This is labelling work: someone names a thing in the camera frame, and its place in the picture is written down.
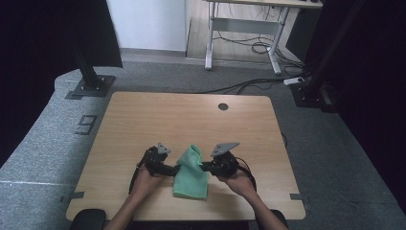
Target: metal bracket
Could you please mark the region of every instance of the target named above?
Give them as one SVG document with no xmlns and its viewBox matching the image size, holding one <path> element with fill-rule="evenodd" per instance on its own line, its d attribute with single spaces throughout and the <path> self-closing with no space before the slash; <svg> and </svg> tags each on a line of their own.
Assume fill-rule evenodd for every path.
<svg viewBox="0 0 406 230">
<path fill-rule="evenodd" d="M 322 107 L 322 102 L 319 97 L 310 97 L 305 93 L 305 86 L 299 84 L 290 85 L 293 99 L 298 107 Z"/>
<path fill-rule="evenodd" d="M 170 149 L 166 148 L 161 142 L 158 143 L 158 154 L 168 154 Z"/>
<path fill-rule="evenodd" d="M 215 148 L 213 149 L 211 156 L 222 155 L 222 154 L 226 153 L 227 151 L 235 148 L 238 145 L 239 145 L 239 142 L 217 144 L 215 146 Z"/>
<path fill-rule="evenodd" d="M 80 80 L 74 91 L 70 91 L 65 99 L 67 100 L 80 100 L 82 97 L 99 97 L 104 98 L 107 95 L 110 86 L 113 84 L 114 76 L 100 76 L 98 77 L 98 85 L 96 87 L 87 86 L 84 80 Z"/>
</svg>

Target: white wall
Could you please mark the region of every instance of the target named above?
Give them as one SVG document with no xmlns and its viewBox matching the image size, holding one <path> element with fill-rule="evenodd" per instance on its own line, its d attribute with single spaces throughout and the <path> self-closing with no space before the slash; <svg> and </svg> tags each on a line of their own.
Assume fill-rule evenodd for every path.
<svg viewBox="0 0 406 230">
<path fill-rule="evenodd" d="M 120 48 L 186 51 L 188 0 L 107 0 Z"/>
</svg>

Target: forearm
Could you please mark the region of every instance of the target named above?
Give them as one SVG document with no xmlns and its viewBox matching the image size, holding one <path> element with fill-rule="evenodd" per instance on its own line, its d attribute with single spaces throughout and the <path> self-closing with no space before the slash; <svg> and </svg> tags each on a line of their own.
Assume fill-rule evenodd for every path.
<svg viewBox="0 0 406 230">
<path fill-rule="evenodd" d="M 140 205 L 141 201 L 142 199 L 139 196 L 133 194 L 129 195 L 119 212 L 117 212 L 114 218 L 108 222 L 104 230 L 125 229 L 126 226 L 132 221 L 134 212 Z"/>
<path fill-rule="evenodd" d="M 268 209 L 257 193 L 244 196 L 253 207 L 257 218 L 266 230 L 287 230 L 287 227 Z"/>
</svg>

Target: metal stand base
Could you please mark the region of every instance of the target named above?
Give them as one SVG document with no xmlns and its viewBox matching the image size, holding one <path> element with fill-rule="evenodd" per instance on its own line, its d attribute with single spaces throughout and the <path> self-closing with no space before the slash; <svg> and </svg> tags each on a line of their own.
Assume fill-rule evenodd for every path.
<svg viewBox="0 0 406 230">
<path fill-rule="evenodd" d="M 290 85 L 293 99 L 297 107 L 321 108 L 326 113 L 336 113 L 335 101 L 331 99 L 331 89 L 325 85 L 320 88 L 316 97 L 309 97 L 306 93 L 306 86 L 292 84 Z"/>
<path fill-rule="evenodd" d="M 305 95 L 304 85 L 290 85 L 290 90 L 292 91 L 293 99 L 297 107 L 314 107 L 321 108 L 322 102 L 319 97 L 307 97 Z"/>
<path fill-rule="evenodd" d="M 67 100 L 80 100 L 82 97 L 99 97 L 104 98 L 107 95 L 110 86 L 113 84 L 114 76 L 97 75 L 98 85 L 96 87 L 89 87 L 85 84 L 84 80 L 80 80 L 79 84 L 74 91 L 70 91 L 65 99 Z"/>
</svg>

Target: person's arm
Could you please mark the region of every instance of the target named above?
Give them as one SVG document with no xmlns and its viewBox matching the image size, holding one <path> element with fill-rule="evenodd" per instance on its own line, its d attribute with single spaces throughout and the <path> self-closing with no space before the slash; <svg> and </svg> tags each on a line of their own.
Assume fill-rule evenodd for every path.
<svg viewBox="0 0 406 230">
<path fill-rule="evenodd" d="M 144 198 L 155 189 L 163 178 L 165 177 L 158 174 L 151 176 L 147 168 L 143 165 L 140 168 L 137 179 L 135 180 L 131 194 L 125 200 L 119 212 L 117 212 L 114 218 L 107 223 L 104 230 L 125 229 L 126 226 L 132 221 L 135 210 L 140 206 Z"/>
<path fill-rule="evenodd" d="M 254 209 L 254 212 L 266 230 L 287 230 L 287 227 L 266 207 L 245 172 L 238 170 L 230 178 L 218 177 L 236 194 L 244 197 Z"/>
</svg>

